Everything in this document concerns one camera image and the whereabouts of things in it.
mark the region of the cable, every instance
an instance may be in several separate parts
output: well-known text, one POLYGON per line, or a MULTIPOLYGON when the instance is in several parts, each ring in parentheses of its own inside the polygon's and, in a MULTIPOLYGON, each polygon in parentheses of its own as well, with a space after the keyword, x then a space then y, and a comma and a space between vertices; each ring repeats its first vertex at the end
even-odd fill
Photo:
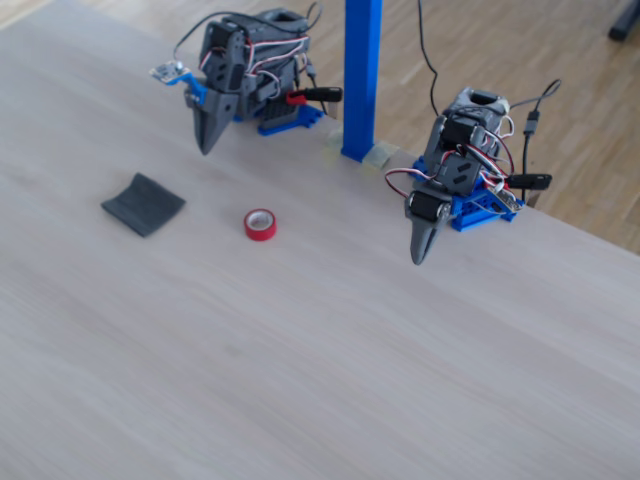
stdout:
MULTIPOLYGON (((562 85, 562 80, 560 80, 559 78, 556 78, 553 82, 547 85, 547 88, 544 89, 544 92, 542 92, 542 95, 540 95, 539 97, 536 97, 531 101, 526 100, 524 102, 520 102, 512 106, 513 108, 518 105, 524 105, 525 103, 532 103, 532 101, 536 102, 535 108, 531 112, 529 112, 529 115, 527 117, 527 124, 525 125, 525 128, 524 128, 524 148, 522 150, 522 174, 523 175, 526 175, 527 173, 527 157, 529 155, 529 141, 531 140, 531 137, 533 136, 533 134, 536 133, 536 129, 538 128, 538 120, 540 119, 540 110, 539 110, 540 104, 542 103, 542 100, 544 100, 545 98, 549 98, 551 95, 555 94, 560 88, 560 85, 562 85)), ((527 191, 524 188, 522 189, 522 201, 524 203, 527 203, 527 191)))
POLYGON ((298 52, 299 50, 302 49, 302 47, 304 47, 304 42, 305 42, 306 38, 303 39, 300 42, 300 45, 298 45, 296 48, 289 50, 287 53, 284 53, 282 55, 277 55, 275 57, 269 57, 269 58, 265 58, 264 60, 260 60, 259 62, 256 62, 255 65, 253 65, 252 67, 249 68, 249 73, 255 73, 255 70, 261 66, 264 65, 265 63, 271 63, 271 62, 275 62, 277 60, 284 60, 286 58, 289 58, 291 56, 293 56, 296 52, 298 52))
POLYGON ((277 91, 276 91, 276 93, 271 95, 269 98, 278 98, 280 96, 280 93, 282 92, 282 88, 280 87, 280 79, 278 77, 276 77, 273 73, 268 72, 267 70, 258 70, 256 72, 256 75, 260 75, 260 74, 267 75, 267 76, 273 78, 273 81, 276 82, 277 91))
MULTIPOLYGON (((318 84, 316 83, 315 75, 313 77, 309 77, 311 79, 311 83, 313 84, 313 88, 318 88, 318 84)), ((327 115, 327 107, 325 107, 324 102, 320 101, 320 105, 322 105, 322 111, 325 115, 327 115)))
POLYGON ((493 213, 494 215, 502 215, 504 212, 495 212, 493 210, 489 210, 488 208, 483 207, 482 205, 480 205, 478 202, 471 202, 472 205, 475 205, 476 207, 478 207, 480 210, 484 210, 485 212, 489 212, 489 213, 493 213))
POLYGON ((513 175, 513 173, 516 170, 516 167, 513 163, 513 157, 511 156, 511 152, 509 151, 509 148, 507 147, 507 144, 504 143, 504 140, 502 140, 502 138, 498 135, 495 135, 489 131, 485 132, 489 137, 493 138, 494 140, 497 140, 498 142, 500 142, 500 144, 502 145, 502 148, 504 148, 504 151, 507 152, 507 157, 509 157, 509 164, 511 165, 511 175, 513 175))
POLYGON ((422 55, 427 62, 427 66, 429 70, 433 73, 433 81, 431 82, 431 91, 429 92, 429 96, 431 98, 431 107, 433 108, 436 117, 440 116, 438 113, 438 108, 436 107, 436 102, 434 100, 433 92, 436 88, 436 81, 438 80, 438 71, 431 64, 431 60, 429 59, 429 55, 427 54, 427 49, 424 46, 424 27, 422 26, 422 0, 418 0, 418 25, 420 26, 420 47, 422 48, 422 55))
MULTIPOLYGON (((502 139, 513 137, 513 135, 516 133, 516 124, 513 122, 513 118, 511 118, 509 115, 505 115, 504 117, 502 117, 502 120, 504 120, 505 118, 509 122, 509 126, 511 127, 511 130, 509 131, 509 133, 505 133, 504 135, 499 135, 499 137, 502 139)), ((500 120, 500 127, 498 128, 498 133, 502 129, 502 120, 500 120)))
MULTIPOLYGON (((202 25, 204 22, 206 22, 207 20, 209 20, 210 18, 213 18, 213 17, 218 17, 220 15, 234 15, 236 17, 246 18, 246 19, 249 19, 249 20, 254 20, 256 22, 260 22, 260 23, 262 23, 264 25, 270 26, 271 28, 275 28, 276 30, 279 30, 281 32, 295 33, 295 34, 298 34, 298 35, 302 35, 303 33, 308 32, 309 30, 311 30, 313 27, 316 26, 316 24, 320 20, 320 17, 322 16, 323 11, 324 11, 324 6, 322 5, 322 3, 313 2, 311 4, 311 6, 309 7, 309 10, 307 10, 307 17, 306 17, 307 18, 307 26, 304 27, 304 28, 297 29, 297 30, 291 30, 291 29, 288 29, 288 28, 284 28, 284 27, 281 27, 280 25, 277 25, 276 23, 271 22, 269 20, 266 20, 264 18, 256 17, 254 15, 247 15, 245 13, 227 12, 227 11, 210 13, 206 17, 202 18, 193 27, 191 27, 191 29, 186 33, 186 35, 180 39, 180 41, 176 44, 176 46, 173 49, 173 59, 178 61, 178 49, 180 48, 180 46, 193 34, 193 32, 195 32, 198 29, 198 27, 200 27, 200 25, 202 25), (313 22, 311 22, 309 24, 308 22, 309 22, 309 19, 311 18, 311 12, 313 12, 313 10, 316 7, 318 7, 318 14, 314 18, 313 22)), ((242 26, 242 25, 240 25, 240 24, 237 24, 237 26, 244 31, 245 36, 248 39, 249 38, 249 31, 247 30, 247 28, 242 26)))
POLYGON ((397 188, 395 185, 391 183, 391 180, 389 180, 389 175, 393 175, 395 173, 414 173, 429 182, 431 180, 434 180, 438 175, 440 175, 440 170, 442 169, 442 166, 445 164, 449 156, 452 155, 453 153, 456 153, 456 151, 448 150, 444 152, 444 154, 442 155, 442 160, 440 161, 440 166, 438 167, 438 171, 435 173, 435 175, 432 175, 432 176, 425 175, 424 172, 421 172, 420 170, 417 170, 415 168, 392 168, 391 170, 388 170, 387 173, 384 174, 384 179, 387 181, 387 185, 389 185, 393 189, 393 191, 395 191, 396 193, 399 193, 404 198, 408 198, 409 197, 408 193, 400 190, 399 188, 397 188))
POLYGON ((424 178, 427 181, 433 180, 437 176, 436 174, 433 177, 429 177, 415 168, 392 168, 391 170, 387 171, 387 173, 384 174, 384 179, 387 181, 387 185, 389 185, 394 192, 399 193, 404 198, 409 198, 409 194, 403 190, 400 190, 398 187, 391 183, 391 180, 389 180, 389 175, 394 175, 396 173, 413 173, 424 178))
POLYGON ((542 102, 542 100, 544 100, 545 98, 549 98, 550 96, 554 95, 560 88, 560 85, 562 85, 562 80, 560 80, 559 78, 556 78, 553 82, 549 84, 549 86, 545 89, 542 95, 540 95, 539 97, 529 98, 527 100, 522 100, 521 102, 514 103, 513 105, 511 105, 511 108, 513 109, 521 105, 526 105, 527 103, 537 102, 536 108, 534 109, 535 111, 537 111, 538 108, 540 108, 540 102, 542 102))

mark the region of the black connector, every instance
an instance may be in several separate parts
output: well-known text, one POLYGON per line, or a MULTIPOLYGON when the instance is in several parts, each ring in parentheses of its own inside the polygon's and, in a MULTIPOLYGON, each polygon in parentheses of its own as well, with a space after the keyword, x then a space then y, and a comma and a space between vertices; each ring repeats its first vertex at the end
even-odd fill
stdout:
POLYGON ((542 173, 531 173, 527 175, 511 175, 507 178, 509 188, 522 190, 546 190, 551 185, 553 177, 542 173))
POLYGON ((538 120, 540 120, 540 111, 533 110, 527 116, 527 124, 524 126, 524 134, 533 136, 538 128, 538 120))

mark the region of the wooden floor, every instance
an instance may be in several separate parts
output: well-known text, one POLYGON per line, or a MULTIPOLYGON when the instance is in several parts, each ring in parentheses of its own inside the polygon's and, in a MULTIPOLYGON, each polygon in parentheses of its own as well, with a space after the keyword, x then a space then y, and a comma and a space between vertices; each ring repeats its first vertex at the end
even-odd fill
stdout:
MULTIPOLYGON (((31 8, 36 1, 8 3, 31 8)), ((82 1, 171 42, 215 10, 257 12, 286 6, 304 12, 309 3, 82 1)), ((425 0, 424 22, 428 49, 441 73, 436 90, 440 108, 467 85, 504 94, 515 102, 538 95, 556 77, 563 79, 558 95, 544 104, 530 149, 531 171, 555 177, 552 190, 537 208, 638 253, 640 34, 624 45, 606 38, 609 26, 627 2, 425 0)), ((321 83, 340 85, 344 2, 325 4, 323 20, 313 32, 311 57, 321 83)), ((195 51, 200 41, 201 36, 195 35, 187 48, 195 51)), ((428 101, 430 82, 418 45, 415 0, 386 2, 376 128, 379 138, 416 154, 424 150, 434 120, 428 101)), ((519 132, 527 111, 514 111, 519 132)), ((520 137, 511 141, 518 158, 520 137)))
POLYGON ((63 3, 0 32, 2 480, 640 478, 639 257, 527 209, 417 268, 338 122, 203 157, 165 49, 63 3), (137 171, 187 200, 145 239, 100 208, 137 171))

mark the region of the black cable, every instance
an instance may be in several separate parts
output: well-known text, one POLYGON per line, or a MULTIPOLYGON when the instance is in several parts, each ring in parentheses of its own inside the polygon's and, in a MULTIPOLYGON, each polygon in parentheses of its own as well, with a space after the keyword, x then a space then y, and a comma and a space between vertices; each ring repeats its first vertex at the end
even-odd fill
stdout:
POLYGON ((429 55, 427 54, 427 49, 424 47, 424 28, 422 26, 422 0, 418 0, 418 25, 420 26, 420 47, 422 48, 422 55, 424 59, 427 61, 427 66, 429 70, 433 73, 433 82, 431 82, 431 92, 429 96, 431 97, 431 107, 433 107, 433 111, 438 117, 440 114, 438 113, 438 108, 436 107, 436 102, 434 100, 433 92, 436 88, 436 81, 438 80, 438 71, 431 64, 431 60, 429 60, 429 55))
MULTIPOLYGON (((522 174, 527 174, 527 152, 529 151, 529 141, 531 140, 531 135, 524 136, 524 150, 522 151, 522 174)), ((527 191, 522 189, 522 201, 527 203, 527 191)))
MULTIPOLYGON (((540 104, 542 100, 545 98, 549 98, 551 95, 555 94, 558 89, 562 85, 562 80, 556 78, 553 82, 551 82, 547 88, 544 89, 542 95, 536 98, 531 98, 529 100, 524 100, 522 102, 515 103, 511 105, 511 108, 517 107, 519 105, 525 105, 527 103, 536 102, 535 108, 529 112, 529 116, 527 117, 527 124, 524 129, 524 148, 522 150, 522 174, 526 175, 527 173, 527 156, 529 154, 529 141, 534 133, 536 133, 536 129, 538 128, 538 120, 540 119, 540 104)), ((522 201, 527 203, 527 191, 522 189, 522 201)))
MULTIPOLYGON (((193 32, 195 32, 198 29, 198 27, 200 27, 200 25, 202 25, 204 22, 206 22, 210 18, 218 17, 220 15, 234 15, 236 17, 247 18, 249 20, 255 20, 256 22, 263 23, 263 24, 268 25, 271 28, 275 28, 276 30, 279 30, 281 32, 294 33, 294 34, 297 34, 297 35, 301 35, 303 33, 308 32, 313 27, 315 27, 316 23, 318 23, 318 21, 320 20, 320 17, 322 16, 322 12, 324 11, 324 7, 323 7, 322 3, 320 3, 320 2, 313 2, 311 4, 311 6, 309 7, 309 9, 307 10, 307 17, 306 17, 307 18, 307 22, 311 18, 311 12, 313 12, 313 10, 316 7, 318 7, 318 14, 314 18, 313 22, 311 22, 311 24, 307 24, 307 26, 305 28, 299 28, 297 30, 290 30, 288 28, 281 27, 280 25, 277 25, 277 24, 275 24, 275 23, 273 23, 273 22, 271 22, 269 20, 265 20, 264 18, 259 18, 259 17, 253 16, 253 15, 247 15, 245 13, 238 13, 238 12, 215 12, 215 13, 211 13, 211 14, 207 15, 206 17, 204 17, 203 19, 201 19, 193 27, 191 27, 191 30, 189 30, 187 32, 187 34, 180 39, 180 41, 176 44, 175 48, 173 49, 173 59, 174 60, 178 60, 177 53, 178 53, 178 48, 180 48, 180 45, 182 45, 191 36, 191 34, 193 34, 193 32)), ((243 27, 242 25, 238 25, 238 27, 241 28, 244 31, 246 37, 249 38, 249 31, 246 29, 246 27, 243 27)))
POLYGON ((544 100, 545 98, 549 98, 550 96, 554 95, 560 88, 560 85, 562 85, 562 80, 560 80, 559 78, 556 78, 553 82, 549 84, 549 86, 545 89, 542 95, 540 95, 539 97, 529 98, 528 100, 523 100, 521 102, 514 103, 513 105, 511 105, 511 108, 513 109, 513 108, 519 107, 520 105, 526 105, 527 103, 537 102, 535 111, 538 111, 538 108, 540 108, 540 102, 542 102, 542 100, 544 100))
MULTIPOLYGON (((318 84, 316 83, 316 77, 309 77, 311 79, 311 83, 313 83, 313 88, 318 88, 318 84)), ((320 102, 320 105, 322 105, 322 111, 324 112, 325 115, 327 115, 327 107, 324 106, 324 102, 320 102)))

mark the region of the wire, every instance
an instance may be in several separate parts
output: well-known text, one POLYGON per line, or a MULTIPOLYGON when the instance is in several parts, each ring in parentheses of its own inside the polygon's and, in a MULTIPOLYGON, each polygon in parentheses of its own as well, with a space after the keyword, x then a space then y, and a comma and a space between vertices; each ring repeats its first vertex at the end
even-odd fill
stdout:
POLYGON ((431 64, 431 60, 429 59, 429 55, 427 54, 427 49, 424 46, 424 27, 422 25, 422 0, 418 0, 418 25, 420 26, 420 47, 422 48, 422 55, 427 62, 427 66, 429 70, 433 73, 433 81, 431 82, 431 91, 429 92, 429 96, 431 98, 431 107, 433 108, 436 117, 440 116, 438 113, 438 108, 436 107, 436 102, 434 100, 434 91, 436 88, 436 81, 438 80, 438 71, 431 64))
POLYGON ((302 47, 304 47, 304 42, 306 40, 308 40, 308 39, 309 39, 309 37, 304 36, 304 37, 300 37, 300 38, 294 38, 294 39, 291 39, 291 40, 260 42, 260 43, 251 43, 251 41, 248 40, 248 44, 245 45, 245 46, 249 47, 249 60, 247 61, 247 63, 248 63, 247 72, 251 73, 251 71, 255 70, 258 67, 258 65, 262 65, 263 63, 268 63, 268 62, 272 62, 272 61, 275 61, 275 60, 282 60, 284 58, 287 58, 287 57, 291 56, 293 53, 297 52, 302 47), (264 60, 256 62, 255 65, 252 65, 253 57, 255 55, 255 49, 256 48, 264 47, 264 46, 274 46, 274 45, 288 45, 290 43, 299 43, 299 45, 297 47, 295 47, 294 49, 289 50, 287 53, 284 53, 282 55, 278 55, 278 56, 275 56, 275 57, 266 58, 264 60))
POLYGON ((273 73, 268 72, 267 70, 259 70, 256 72, 256 75, 260 75, 260 74, 267 75, 268 77, 273 78, 273 81, 276 82, 277 91, 276 93, 271 95, 269 98, 278 98, 280 96, 280 93, 282 92, 282 88, 280 87, 280 79, 276 77, 273 73))
MULTIPOLYGON (((316 77, 315 75, 312 77, 309 77, 311 79, 311 83, 313 84, 313 88, 318 88, 318 84, 316 83, 316 77)), ((322 111, 324 112, 325 115, 327 115, 327 107, 325 107, 324 102, 320 101, 320 105, 322 105, 322 111)))
MULTIPOLYGON (((505 133, 504 135, 499 135, 500 138, 509 138, 509 137, 513 137, 513 135, 516 133, 516 124, 513 122, 513 118, 511 118, 509 115, 505 115, 504 117, 502 117, 502 120, 507 119, 507 121, 509 122, 509 126, 511 127, 511 131, 509 131, 509 133, 505 133)), ((500 133, 500 130, 502 129, 502 120, 500 120, 500 127, 498 128, 498 134, 500 133)))
MULTIPOLYGON (((539 97, 536 97, 535 100, 537 100, 537 101, 536 101, 536 106, 533 109, 533 112, 538 113, 539 112, 539 108, 540 108, 540 104, 542 103, 542 100, 544 100, 545 98, 549 98, 551 95, 556 93, 558 91, 558 89, 560 88, 560 85, 562 85, 562 80, 560 80, 559 78, 556 78, 553 82, 551 82, 549 85, 547 85, 547 88, 544 89, 544 92, 542 92, 542 95, 540 95, 539 97)), ((529 102, 529 101, 520 102, 519 104, 513 105, 512 108, 514 106, 523 105, 524 103, 531 103, 531 102, 529 102)), ((526 173, 527 173, 527 157, 529 155, 529 142, 531 140, 531 136, 533 135, 533 132, 535 132, 535 128, 537 127, 537 124, 538 124, 537 118, 538 117, 536 117, 535 125, 534 125, 534 128, 533 128, 532 132, 527 132, 526 128, 525 128, 524 148, 522 149, 522 174, 523 175, 526 175, 526 173)), ((522 189, 522 201, 524 203, 527 203, 527 191, 524 188, 522 189)))
POLYGON ((527 103, 537 102, 536 108, 535 108, 535 110, 537 111, 538 108, 540 108, 540 102, 542 102, 542 100, 544 100, 545 98, 549 98, 550 96, 554 95, 560 88, 560 85, 562 85, 562 80, 560 80, 559 78, 556 78, 553 82, 549 84, 549 86, 545 89, 542 95, 540 95, 539 97, 529 98, 527 100, 522 100, 521 102, 514 103, 513 105, 511 105, 511 108, 513 109, 521 105, 526 105, 527 103))
POLYGON ((502 215, 504 212, 496 212, 494 210, 489 210, 488 208, 483 207, 482 205, 480 205, 478 202, 471 202, 472 205, 475 205, 476 207, 478 207, 480 210, 484 210, 485 212, 489 212, 489 213, 493 213, 494 215, 502 215))
POLYGON ((264 60, 260 60, 259 62, 256 62, 256 64, 249 69, 249 73, 255 73, 255 70, 259 66, 264 65, 265 63, 271 63, 271 62, 275 62, 275 61, 278 61, 278 60, 284 60, 286 58, 289 58, 289 57, 293 56, 296 52, 300 51, 302 49, 302 47, 304 47, 304 40, 302 40, 300 45, 298 45, 293 50, 288 51, 287 53, 284 53, 282 55, 277 55, 275 57, 265 58, 264 60))
MULTIPOLYGON (((180 41, 176 44, 176 46, 173 49, 173 59, 174 60, 178 60, 178 49, 180 48, 180 46, 193 34, 193 32, 195 32, 200 25, 202 25, 204 22, 206 22, 207 20, 213 18, 213 17, 218 17, 220 15, 233 15, 236 17, 241 17, 241 18, 246 18, 249 20, 254 20, 256 22, 262 23, 264 25, 268 25, 271 28, 274 28, 276 30, 279 30, 280 32, 285 32, 285 33, 295 33, 298 35, 302 35, 303 33, 308 32, 309 30, 311 30, 313 27, 316 26, 316 24, 318 23, 318 21, 320 20, 320 17, 322 16, 322 13, 324 11, 324 6, 322 5, 322 3, 320 2, 313 2, 311 4, 311 6, 309 6, 309 9, 307 10, 307 26, 304 28, 299 28, 297 30, 292 30, 292 29, 288 29, 288 28, 284 28, 281 27, 280 25, 271 22, 269 20, 266 20, 264 18, 260 18, 260 17, 256 17, 254 15, 247 15, 245 13, 239 13, 239 12, 227 12, 227 11, 223 11, 223 12, 215 12, 215 13, 211 13, 209 15, 207 15, 206 17, 202 18, 198 23, 196 23, 193 27, 191 27, 191 29, 185 34, 184 37, 182 37, 180 39, 180 41), (318 13, 315 16, 313 22, 309 23, 309 20, 311 18, 311 12, 313 12, 313 10, 315 8, 318 8, 318 13)), ((249 38, 249 30, 247 30, 246 27, 240 25, 240 24, 236 24, 242 31, 244 31, 245 36, 247 38, 249 38)))
POLYGON ((394 175, 396 173, 413 173, 415 175, 418 175, 424 178, 427 181, 433 180, 437 176, 436 174, 432 177, 429 177, 425 175, 423 172, 421 172, 420 170, 417 170, 415 168, 392 168, 391 170, 388 170, 387 173, 384 174, 384 179, 387 181, 387 185, 389 185, 394 192, 399 193, 404 198, 409 198, 409 194, 403 190, 400 190, 393 183, 391 183, 391 180, 389 180, 389 175, 394 175))
POLYGON ((504 143, 504 140, 502 140, 502 138, 500 138, 500 136, 495 135, 494 133, 491 133, 489 131, 486 131, 485 133, 488 136, 490 136, 491 138, 493 138, 494 140, 497 140, 498 142, 500 142, 500 144, 502 145, 502 148, 504 148, 504 151, 507 152, 507 157, 509 157, 509 165, 511 165, 511 175, 513 175, 513 173, 516 170, 516 167, 515 167, 515 165, 513 163, 513 157, 511 156, 511 152, 509 151, 509 148, 507 147, 507 144, 504 143))
POLYGON ((397 188, 395 185, 391 183, 391 180, 389 180, 389 175, 393 175, 395 173, 414 173, 424 178, 427 182, 429 182, 431 180, 434 180, 438 175, 440 175, 440 170, 442 169, 442 166, 445 164, 447 159, 454 153, 456 153, 455 150, 448 150, 444 152, 444 154, 442 155, 442 160, 440 161, 440 166, 438 167, 438 171, 435 173, 435 175, 428 176, 424 172, 421 172, 420 170, 417 170, 415 168, 392 168, 391 170, 387 171, 387 173, 385 173, 384 179, 387 181, 387 185, 389 185, 393 189, 393 191, 395 191, 396 193, 399 193, 404 198, 408 198, 409 197, 408 193, 400 190, 399 188, 397 188))

